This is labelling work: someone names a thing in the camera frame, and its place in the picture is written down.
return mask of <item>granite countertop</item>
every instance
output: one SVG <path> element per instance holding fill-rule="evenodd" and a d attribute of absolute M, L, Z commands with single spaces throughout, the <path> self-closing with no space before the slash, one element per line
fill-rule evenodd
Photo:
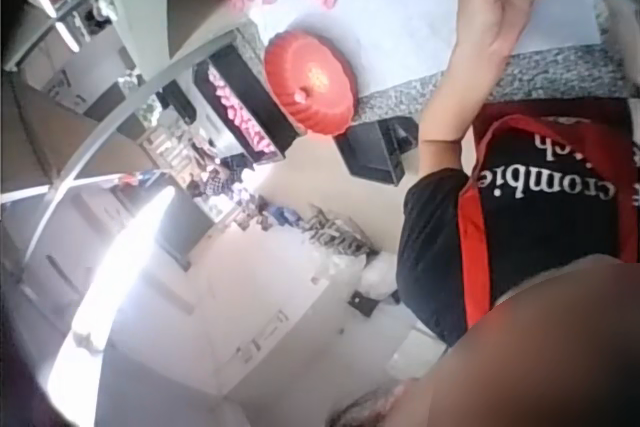
<path fill-rule="evenodd" d="M 628 97 L 632 86 L 625 78 L 622 60 L 607 46 L 606 8 L 596 1 L 595 10 L 602 43 L 514 55 L 490 100 Z M 253 22 L 236 29 L 234 44 L 266 86 L 262 67 L 265 47 Z M 361 97 L 353 123 L 419 112 L 441 76 L 429 75 Z"/>

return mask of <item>red apron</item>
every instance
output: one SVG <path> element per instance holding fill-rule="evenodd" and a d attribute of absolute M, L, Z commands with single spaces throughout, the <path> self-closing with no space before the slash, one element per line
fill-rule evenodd
<path fill-rule="evenodd" d="M 476 142 L 476 166 L 458 199 L 462 279 L 469 329 L 491 310 L 487 235 L 477 179 L 489 143 L 496 135 L 509 129 L 539 134 L 582 153 L 593 169 L 616 187 L 619 258 L 623 262 L 638 261 L 638 213 L 632 200 L 637 169 L 633 163 L 630 138 L 610 126 L 594 122 L 564 125 L 519 114 L 508 115 L 494 122 L 481 141 Z"/>

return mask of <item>white paper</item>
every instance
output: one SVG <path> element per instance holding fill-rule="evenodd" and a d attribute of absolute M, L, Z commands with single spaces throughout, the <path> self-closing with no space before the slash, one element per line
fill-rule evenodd
<path fill-rule="evenodd" d="M 446 68 L 457 0 L 278 0 L 249 15 L 267 44 L 300 28 L 330 39 L 351 62 L 360 96 Z M 592 0 L 538 0 L 516 53 L 600 42 Z"/>

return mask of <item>person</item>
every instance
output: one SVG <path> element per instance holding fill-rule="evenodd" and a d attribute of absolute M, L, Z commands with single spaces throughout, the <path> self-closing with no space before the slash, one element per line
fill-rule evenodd
<path fill-rule="evenodd" d="M 618 99 L 485 105 L 534 1 L 459 0 L 420 122 L 398 289 L 450 350 L 329 427 L 640 425 L 638 113 Z"/>

